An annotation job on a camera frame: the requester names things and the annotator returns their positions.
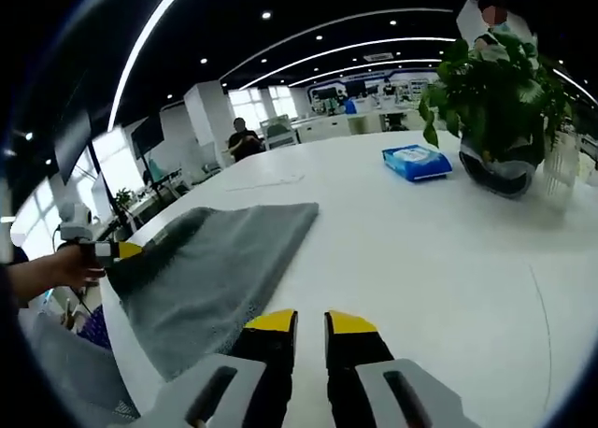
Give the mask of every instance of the human hand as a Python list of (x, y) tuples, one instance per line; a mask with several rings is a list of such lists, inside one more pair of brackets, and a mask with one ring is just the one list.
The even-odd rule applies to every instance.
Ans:
[(66, 246), (45, 258), (53, 286), (70, 286), (78, 290), (89, 279), (98, 279), (106, 274), (95, 259), (84, 255), (80, 246)]

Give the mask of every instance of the white table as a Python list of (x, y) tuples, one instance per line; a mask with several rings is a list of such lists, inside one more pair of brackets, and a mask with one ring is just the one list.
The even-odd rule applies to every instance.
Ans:
[[(132, 238), (143, 244), (196, 206), (320, 203), (267, 308), (299, 311), (285, 426), (334, 427), (324, 365), (330, 308), (374, 323), (396, 358), (457, 392), (483, 427), (539, 423), (582, 370), (598, 327), (597, 192), (577, 184), (565, 218), (548, 222), (534, 191), (513, 202), (481, 190), (458, 161), (458, 140), (439, 138), (454, 167), (446, 180), (411, 184), (382, 163), (382, 149), (423, 143), (421, 133), (325, 140), (245, 159)], [(101, 287), (119, 369), (145, 413), (164, 382), (107, 280)]]

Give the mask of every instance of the potted plant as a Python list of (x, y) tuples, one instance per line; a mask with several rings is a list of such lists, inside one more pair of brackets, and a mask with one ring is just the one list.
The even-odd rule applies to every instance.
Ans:
[(131, 204), (133, 203), (133, 192), (123, 188), (118, 190), (116, 193), (116, 205), (122, 208), (123, 210), (127, 210)]
[(535, 43), (490, 29), (470, 50), (457, 40), (420, 101), (423, 135), (438, 147), (434, 112), (462, 140), (460, 160), (477, 183), (505, 197), (524, 194), (572, 110)]

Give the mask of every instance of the wet wipes package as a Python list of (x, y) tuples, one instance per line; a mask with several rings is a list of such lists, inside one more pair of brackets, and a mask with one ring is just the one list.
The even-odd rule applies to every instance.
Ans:
[(441, 178), (452, 172), (447, 157), (420, 145), (384, 150), (382, 157), (386, 166), (411, 182)]

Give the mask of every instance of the sitting person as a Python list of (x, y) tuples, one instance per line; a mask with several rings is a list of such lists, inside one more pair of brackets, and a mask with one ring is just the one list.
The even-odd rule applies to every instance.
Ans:
[(233, 126), (236, 132), (228, 140), (228, 151), (235, 157), (235, 162), (264, 151), (262, 141), (254, 131), (248, 130), (245, 120), (236, 118)]

